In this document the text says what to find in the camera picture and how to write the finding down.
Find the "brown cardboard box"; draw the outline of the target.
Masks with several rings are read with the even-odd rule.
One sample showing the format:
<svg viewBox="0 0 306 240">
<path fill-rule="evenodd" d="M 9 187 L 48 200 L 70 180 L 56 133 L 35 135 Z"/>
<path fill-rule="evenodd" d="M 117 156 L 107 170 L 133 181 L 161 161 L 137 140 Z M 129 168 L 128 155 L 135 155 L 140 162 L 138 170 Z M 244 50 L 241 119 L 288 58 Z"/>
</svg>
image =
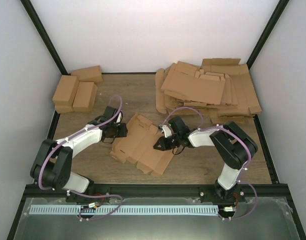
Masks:
<svg viewBox="0 0 306 240">
<path fill-rule="evenodd" d="M 135 164 L 144 174 L 154 177 L 163 175 L 174 156 L 171 150 L 154 149 L 154 144 L 164 134 L 151 120 L 139 113 L 135 113 L 126 127 L 127 136 L 114 140 L 110 155 L 122 164 Z"/>
</svg>

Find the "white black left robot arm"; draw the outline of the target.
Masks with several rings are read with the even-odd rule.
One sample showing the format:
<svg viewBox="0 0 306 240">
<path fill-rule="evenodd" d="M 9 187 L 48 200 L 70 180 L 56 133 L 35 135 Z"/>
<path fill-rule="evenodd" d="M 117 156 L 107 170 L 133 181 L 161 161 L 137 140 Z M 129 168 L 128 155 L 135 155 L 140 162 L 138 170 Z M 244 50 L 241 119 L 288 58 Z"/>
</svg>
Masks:
<svg viewBox="0 0 306 240">
<path fill-rule="evenodd" d="M 77 193 L 84 202 L 95 196 L 91 180 L 72 172 L 73 158 L 86 148 L 105 139 L 125 138 L 128 130 L 120 109 L 107 106 L 103 115 L 88 122 L 81 130 L 58 140 L 44 140 L 30 170 L 30 176 L 44 190 L 63 189 Z"/>
</svg>

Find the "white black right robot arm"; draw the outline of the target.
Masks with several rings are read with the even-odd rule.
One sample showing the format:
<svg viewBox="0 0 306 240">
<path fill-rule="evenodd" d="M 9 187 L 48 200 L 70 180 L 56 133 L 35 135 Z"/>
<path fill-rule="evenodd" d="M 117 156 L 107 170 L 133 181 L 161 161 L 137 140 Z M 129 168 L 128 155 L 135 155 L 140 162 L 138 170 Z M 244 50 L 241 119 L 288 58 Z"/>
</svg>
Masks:
<svg viewBox="0 0 306 240">
<path fill-rule="evenodd" d="M 233 196 L 243 171 L 258 151 L 255 141 L 234 121 L 206 129 L 189 129 L 181 117 L 158 127 L 162 136 L 153 145 L 155 150 L 169 151 L 178 147 L 215 147 L 223 159 L 221 174 L 214 183 L 216 198 L 222 202 Z"/>
</svg>

